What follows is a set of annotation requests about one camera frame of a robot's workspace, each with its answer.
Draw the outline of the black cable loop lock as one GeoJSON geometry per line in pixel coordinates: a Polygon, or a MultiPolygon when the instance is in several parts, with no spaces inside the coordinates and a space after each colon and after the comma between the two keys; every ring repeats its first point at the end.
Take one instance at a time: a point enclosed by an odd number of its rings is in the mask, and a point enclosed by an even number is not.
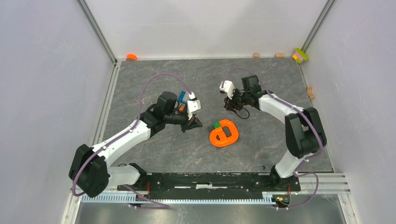
{"type": "Polygon", "coordinates": [[[246,108],[241,108],[240,110],[233,108],[231,111],[240,119],[248,119],[250,117],[250,112],[246,108]]]}

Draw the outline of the orange black padlock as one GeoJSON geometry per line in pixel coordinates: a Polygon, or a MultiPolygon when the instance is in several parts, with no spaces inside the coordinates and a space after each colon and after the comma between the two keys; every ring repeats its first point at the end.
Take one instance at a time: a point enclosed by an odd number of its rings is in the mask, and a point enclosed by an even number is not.
{"type": "Polygon", "coordinates": [[[185,109],[186,109],[186,105],[184,105],[184,104],[182,104],[180,107],[179,107],[179,111],[180,112],[183,112],[183,111],[185,111],[185,109]]]}

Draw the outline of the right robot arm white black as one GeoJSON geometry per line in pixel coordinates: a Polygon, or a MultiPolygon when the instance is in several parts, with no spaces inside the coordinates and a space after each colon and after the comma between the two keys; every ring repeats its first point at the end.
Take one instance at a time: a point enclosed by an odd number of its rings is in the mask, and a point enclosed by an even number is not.
{"type": "Polygon", "coordinates": [[[287,151],[272,168],[269,181],[273,189],[282,190],[303,161],[324,149],[327,140],[320,116],[313,107],[299,107],[279,98],[256,75],[242,78],[242,84],[243,89],[239,90],[232,81],[221,82],[219,90],[226,94],[228,111],[240,111],[250,105],[285,125],[287,151]]]}

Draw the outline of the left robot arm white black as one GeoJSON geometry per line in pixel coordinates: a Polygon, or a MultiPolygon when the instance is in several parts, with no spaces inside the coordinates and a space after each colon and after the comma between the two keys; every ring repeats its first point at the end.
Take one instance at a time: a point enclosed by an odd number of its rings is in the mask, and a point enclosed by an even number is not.
{"type": "Polygon", "coordinates": [[[165,91],[155,104],[122,131],[91,147],[86,144],[79,146],[69,171],[73,194],[96,197],[106,188],[120,185],[143,189],[147,178],[137,165],[111,165],[125,152],[162,131],[167,124],[179,125],[183,133],[202,127],[196,115],[201,103],[194,93],[188,98],[186,103],[182,103],[176,94],[165,91]]]}

